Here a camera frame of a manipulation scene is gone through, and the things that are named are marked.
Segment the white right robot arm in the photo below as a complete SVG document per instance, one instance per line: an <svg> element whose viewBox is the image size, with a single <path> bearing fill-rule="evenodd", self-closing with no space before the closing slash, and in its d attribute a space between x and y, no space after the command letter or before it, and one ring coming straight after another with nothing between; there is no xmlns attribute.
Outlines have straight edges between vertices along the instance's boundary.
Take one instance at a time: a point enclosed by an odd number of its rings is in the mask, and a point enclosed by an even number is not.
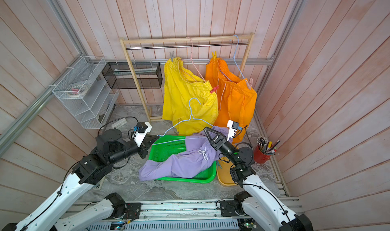
<svg viewBox="0 0 390 231"><path fill-rule="evenodd" d="M309 218L305 214L298 215L280 201L251 167L254 164L251 145L237 148L224 134L210 127L205 127L204 132L211 147L233 164L232 180L243 189L234 196L236 213L250 216L265 231L313 230Z"/></svg>

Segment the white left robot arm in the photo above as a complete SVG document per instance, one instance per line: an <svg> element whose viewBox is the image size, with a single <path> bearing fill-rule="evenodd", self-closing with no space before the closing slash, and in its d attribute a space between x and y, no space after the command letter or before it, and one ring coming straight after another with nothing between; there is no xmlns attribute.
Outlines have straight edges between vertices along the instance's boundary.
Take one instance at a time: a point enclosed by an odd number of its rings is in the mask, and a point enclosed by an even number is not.
<svg viewBox="0 0 390 231"><path fill-rule="evenodd" d="M19 223L9 223L5 231L81 231L91 224L114 218L125 222L131 214L118 193L112 193L83 211L63 218L65 212L87 191L95 187L115 164L135 154L145 158L158 136L151 135L149 122L138 122L130 140L118 129L109 129L96 137L96 147L66 173L61 186L32 214Z"/></svg>

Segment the purple shorts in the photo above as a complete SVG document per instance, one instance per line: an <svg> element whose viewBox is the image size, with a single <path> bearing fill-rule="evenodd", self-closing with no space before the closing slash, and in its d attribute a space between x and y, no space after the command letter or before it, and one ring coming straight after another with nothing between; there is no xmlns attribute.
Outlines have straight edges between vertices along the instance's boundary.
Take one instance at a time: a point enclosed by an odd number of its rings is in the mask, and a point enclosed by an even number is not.
<svg viewBox="0 0 390 231"><path fill-rule="evenodd" d="M185 146L186 151L171 155L164 162L148 159L139 170L140 181L163 177L193 178L221 156L221 152L210 145L203 131L185 136Z"/></svg>

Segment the red clothespin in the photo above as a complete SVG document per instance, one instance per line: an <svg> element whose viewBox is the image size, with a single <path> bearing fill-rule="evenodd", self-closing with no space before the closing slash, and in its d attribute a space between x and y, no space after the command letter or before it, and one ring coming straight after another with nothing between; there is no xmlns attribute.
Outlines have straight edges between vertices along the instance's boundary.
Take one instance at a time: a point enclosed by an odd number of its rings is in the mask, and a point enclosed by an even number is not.
<svg viewBox="0 0 390 231"><path fill-rule="evenodd" d="M215 87L213 87L213 89L210 91L210 93L211 93L211 94L212 94L212 93L216 93L218 89L219 89L219 86L215 86Z"/></svg>

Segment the teal clothespin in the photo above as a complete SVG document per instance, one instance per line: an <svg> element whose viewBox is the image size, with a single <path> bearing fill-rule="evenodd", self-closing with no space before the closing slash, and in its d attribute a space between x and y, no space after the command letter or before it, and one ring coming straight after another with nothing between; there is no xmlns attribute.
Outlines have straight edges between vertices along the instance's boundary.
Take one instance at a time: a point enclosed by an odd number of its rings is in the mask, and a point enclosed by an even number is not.
<svg viewBox="0 0 390 231"><path fill-rule="evenodd" d="M222 166L219 161L216 161L217 169L222 169Z"/></svg>

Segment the pink wire hanger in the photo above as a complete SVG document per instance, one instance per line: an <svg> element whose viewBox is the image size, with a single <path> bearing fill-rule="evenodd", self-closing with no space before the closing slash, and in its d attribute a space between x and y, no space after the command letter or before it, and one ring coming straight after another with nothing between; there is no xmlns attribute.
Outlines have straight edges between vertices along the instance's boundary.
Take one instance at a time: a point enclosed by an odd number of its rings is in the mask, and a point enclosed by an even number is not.
<svg viewBox="0 0 390 231"><path fill-rule="evenodd" d="M194 49L194 43L193 43L193 40L191 37L186 37L190 42L191 42L191 53L190 53L190 61L193 65L193 67L196 69L196 71L198 72L198 76L203 80L203 82L206 82L206 80L204 79L204 77L202 76L201 72L199 71L199 69L196 67L194 61L193 61L193 49Z"/></svg>

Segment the light blue wire hanger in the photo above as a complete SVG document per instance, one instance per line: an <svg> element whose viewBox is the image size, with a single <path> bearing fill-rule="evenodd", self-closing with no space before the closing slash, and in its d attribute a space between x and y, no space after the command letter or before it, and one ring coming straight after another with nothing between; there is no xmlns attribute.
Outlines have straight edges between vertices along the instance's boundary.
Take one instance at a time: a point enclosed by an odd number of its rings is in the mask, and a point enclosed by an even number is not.
<svg viewBox="0 0 390 231"><path fill-rule="evenodd" d="M167 132L169 132L170 130L174 129L174 128L175 128L176 126L178 126L180 123L184 123L184 122L191 122L191 121L194 121L194 120L198 120L198 121L202 121L202 122L208 124L209 126L213 127L213 125L212 125L211 123L205 121L204 119L195 118L195 117L194 117L193 109L192 109L192 106L191 106L191 101L194 100L194 99L198 102L199 105L201 105L201 103L200 103L200 101L199 101L198 98L196 98L196 97L191 98L191 99L189 100L189 102L188 102L188 106L189 106L189 109L190 109L190 117L189 117L188 119L186 119L186 120L182 120L182 121L176 123L175 125L173 125L173 126L170 127L169 129L167 129L167 130L164 132L164 134L162 134L162 135L161 135L161 134L157 134L157 135L159 136L159 138L164 137L164 136L167 134Z"/></svg>

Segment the yellow shorts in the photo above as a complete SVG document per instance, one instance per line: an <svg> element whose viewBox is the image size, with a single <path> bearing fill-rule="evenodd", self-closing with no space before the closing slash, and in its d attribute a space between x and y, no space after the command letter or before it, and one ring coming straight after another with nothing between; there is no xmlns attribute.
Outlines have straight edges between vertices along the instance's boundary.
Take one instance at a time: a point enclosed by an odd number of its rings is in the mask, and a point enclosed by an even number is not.
<svg viewBox="0 0 390 231"><path fill-rule="evenodd" d="M209 81L183 67L181 58L164 65L162 119L171 121L179 136L189 136L213 126L218 117L218 98Z"/></svg>

